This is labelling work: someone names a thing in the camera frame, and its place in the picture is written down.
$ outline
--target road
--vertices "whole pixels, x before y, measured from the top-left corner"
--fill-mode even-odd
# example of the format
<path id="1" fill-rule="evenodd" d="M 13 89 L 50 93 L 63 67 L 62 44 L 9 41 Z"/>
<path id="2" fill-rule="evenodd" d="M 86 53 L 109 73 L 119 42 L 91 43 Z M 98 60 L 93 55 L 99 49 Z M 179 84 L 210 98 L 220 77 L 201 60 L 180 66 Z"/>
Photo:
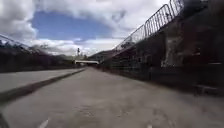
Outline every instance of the road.
<path id="1" fill-rule="evenodd" d="M 223 128 L 224 100 L 89 68 L 13 101 L 10 128 Z"/>

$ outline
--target white line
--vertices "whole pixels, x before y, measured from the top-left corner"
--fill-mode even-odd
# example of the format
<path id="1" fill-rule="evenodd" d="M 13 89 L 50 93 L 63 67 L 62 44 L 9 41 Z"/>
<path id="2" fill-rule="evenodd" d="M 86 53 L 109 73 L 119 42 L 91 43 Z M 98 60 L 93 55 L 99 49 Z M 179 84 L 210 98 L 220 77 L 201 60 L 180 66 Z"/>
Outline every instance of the white line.
<path id="1" fill-rule="evenodd" d="M 41 123 L 38 128 L 46 128 L 49 121 L 50 121 L 50 118 L 48 118 L 46 121 L 44 121 L 43 123 Z"/>

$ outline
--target sky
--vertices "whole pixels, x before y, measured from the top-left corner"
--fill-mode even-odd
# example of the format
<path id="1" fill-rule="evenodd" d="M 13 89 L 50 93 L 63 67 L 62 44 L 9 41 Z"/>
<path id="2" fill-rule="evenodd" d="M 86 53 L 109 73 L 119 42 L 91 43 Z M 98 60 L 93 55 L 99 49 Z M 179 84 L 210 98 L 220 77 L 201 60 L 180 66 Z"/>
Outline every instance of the sky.
<path id="1" fill-rule="evenodd" d="M 110 50 L 168 0 L 0 0 L 0 34 L 52 54 Z"/>

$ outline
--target guardrail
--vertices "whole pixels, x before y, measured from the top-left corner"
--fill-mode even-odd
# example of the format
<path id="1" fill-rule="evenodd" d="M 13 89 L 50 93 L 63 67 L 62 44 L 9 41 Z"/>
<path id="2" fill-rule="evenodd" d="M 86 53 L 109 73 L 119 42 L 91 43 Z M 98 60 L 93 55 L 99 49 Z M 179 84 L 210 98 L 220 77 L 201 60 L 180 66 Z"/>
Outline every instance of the guardrail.
<path id="1" fill-rule="evenodd" d="M 27 46 L 27 45 L 25 45 L 23 43 L 20 43 L 18 41 L 15 41 L 15 40 L 10 39 L 9 37 L 3 36 L 3 35 L 0 35 L 0 41 L 1 41 L 2 44 L 9 43 L 11 46 L 19 46 L 19 47 L 22 47 L 24 50 L 29 51 L 29 52 L 39 52 L 39 53 L 42 53 L 42 54 L 47 54 L 43 50 L 40 50 L 40 49 L 37 49 L 37 48 L 34 48 L 34 47 Z"/>
<path id="2" fill-rule="evenodd" d="M 158 32 L 180 14 L 188 1 L 194 0 L 170 0 L 168 4 L 164 4 L 142 26 L 113 49 L 116 51 L 115 55 Z"/>

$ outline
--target median strip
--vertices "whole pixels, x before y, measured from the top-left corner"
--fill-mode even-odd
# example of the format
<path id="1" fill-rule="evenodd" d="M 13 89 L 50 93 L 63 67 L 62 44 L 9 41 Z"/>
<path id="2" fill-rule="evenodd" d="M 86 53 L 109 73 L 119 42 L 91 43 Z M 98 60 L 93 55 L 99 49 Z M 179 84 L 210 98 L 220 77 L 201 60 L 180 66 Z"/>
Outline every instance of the median strip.
<path id="1" fill-rule="evenodd" d="M 16 98 L 19 98 L 21 96 L 25 96 L 27 94 L 30 94 L 30 93 L 40 89 L 41 87 L 47 86 L 49 84 L 52 84 L 54 82 L 57 82 L 64 78 L 67 78 L 69 76 L 72 76 L 72 75 L 82 72 L 84 70 L 85 69 L 80 69 L 80 70 L 77 70 L 72 73 L 63 74 L 60 76 L 49 78 L 47 80 L 42 80 L 39 82 L 31 83 L 31 84 L 28 84 L 25 86 L 21 86 L 21 87 L 13 88 L 11 90 L 0 92 L 0 103 L 8 102 L 8 101 L 14 100 Z"/>

